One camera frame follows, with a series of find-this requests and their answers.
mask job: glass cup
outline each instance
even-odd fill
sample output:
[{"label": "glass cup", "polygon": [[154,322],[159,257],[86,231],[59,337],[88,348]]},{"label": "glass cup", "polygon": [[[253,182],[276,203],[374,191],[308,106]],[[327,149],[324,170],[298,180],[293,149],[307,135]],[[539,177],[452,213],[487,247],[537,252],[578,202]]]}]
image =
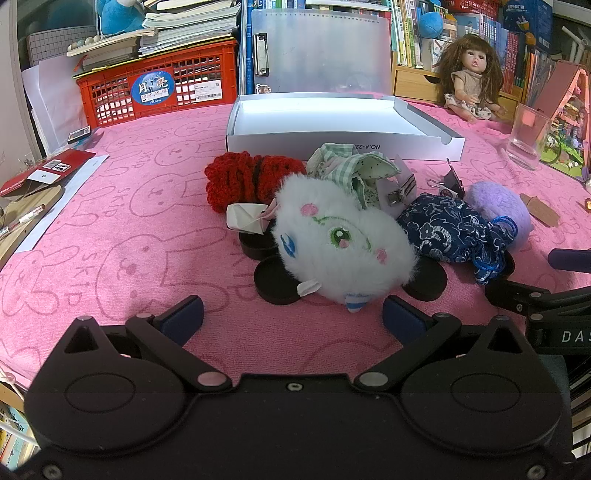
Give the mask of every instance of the glass cup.
[{"label": "glass cup", "polygon": [[520,103],[505,146],[509,158],[523,168],[535,170],[540,163],[549,127],[548,117]]}]

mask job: metal binder clip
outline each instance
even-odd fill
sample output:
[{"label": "metal binder clip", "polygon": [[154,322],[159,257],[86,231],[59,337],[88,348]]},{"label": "metal binder clip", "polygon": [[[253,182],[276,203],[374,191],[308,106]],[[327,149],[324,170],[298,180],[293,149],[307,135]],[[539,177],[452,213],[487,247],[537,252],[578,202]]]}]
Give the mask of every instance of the metal binder clip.
[{"label": "metal binder clip", "polygon": [[255,33],[253,36],[254,73],[257,77],[269,76],[269,52],[267,49],[267,34]]},{"label": "metal binder clip", "polygon": [[414,178],[414,175],[411,175],[406,182],[397,190],[388,193],[388,206],[395,205],[396,203],[404,203],[407,202],[407,197],[410,195],[413,188],[417,186],[417,181]]}]

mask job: black round puck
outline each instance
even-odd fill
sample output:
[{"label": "black round puck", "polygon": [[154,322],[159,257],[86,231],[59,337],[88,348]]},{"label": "black round puck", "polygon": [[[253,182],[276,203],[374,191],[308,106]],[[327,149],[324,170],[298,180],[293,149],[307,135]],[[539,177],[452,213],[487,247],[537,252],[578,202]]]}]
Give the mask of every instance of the black round puck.
[{"label": "black round puck", "polygon": [[499,273],[499,277],[507,278],[515,271],[515,260],[513,260],[513,256],[505,250],[505,268],[501,273]]},{"label": "black round puck", "polygon": [[283,266],[279,255],[267,257],[255,268],[256,292],[260,297],[274,305],[289,305],[298,301],[296,280]]},{"label": "black round puck", "polygon": [[248,258],[253,260],[264,260],[271,255],[276,255],[277,244],[273,235],[271,235],[271,229],[275,225],[275,220],[272,220],[262,235],[258,233],[243,233],[238,234],[240,240],[240,246],[242,251]]},{"label": "black round puck", "polygon": [[437,300],[447,287],[447,274],[437,260],[418,258],[413,281],[402,286],[412,298],[420,301]]}]

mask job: blue floral fabric pouch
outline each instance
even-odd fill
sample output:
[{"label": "blue floral fabric pouch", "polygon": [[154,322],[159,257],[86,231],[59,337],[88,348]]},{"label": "blue floral fabric pouch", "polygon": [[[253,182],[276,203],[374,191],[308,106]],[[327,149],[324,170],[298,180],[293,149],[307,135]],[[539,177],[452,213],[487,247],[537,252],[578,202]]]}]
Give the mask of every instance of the blue floral fabric pouch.
[{"label": "blue floral fabric pouch", "polygon": [[476,283],[486,284],[505,268],[505,250],[517,236],[506,216],[490,222],[466,202],[423,193],[397,219],[419,255],[444,262],[472,262]]}]

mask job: paper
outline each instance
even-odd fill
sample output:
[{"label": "paper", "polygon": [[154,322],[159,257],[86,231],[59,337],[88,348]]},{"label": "paper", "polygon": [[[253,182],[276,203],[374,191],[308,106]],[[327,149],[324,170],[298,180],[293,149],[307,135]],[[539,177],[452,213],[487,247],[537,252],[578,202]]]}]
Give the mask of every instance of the paper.
[{"label": "paper", "polygon": [[66,145],[71,132],[87,125],[80,89],[72,78],[77,63],[76,58],[62,55],[42,60],[22,73],[48,155]]},{"label": "paper", "polygon": [[233,203],[226,209],[226,225],[230,230],[262,235],[275,216],[277,201],[263,203]]},{"label": "paper", "polygon": [[58,200],[53,208],[49,210],[41,220],[39,220],[39,223],[37,223],[31,232],[29,232],[15,253],[30,252],[35,248],[35,245],[53,223],[53,220],[56,219],[57,215],[64,209],[80,187],[84,185],[84,182],[96,172],[97,168],[99,168],[108,157],[108,155],[93,157],[90,160],[87,160],[86,163],[74,172],[69,179],[64,179],[61,184],[64,188],[64,195],[62,195],[61,199]]}]

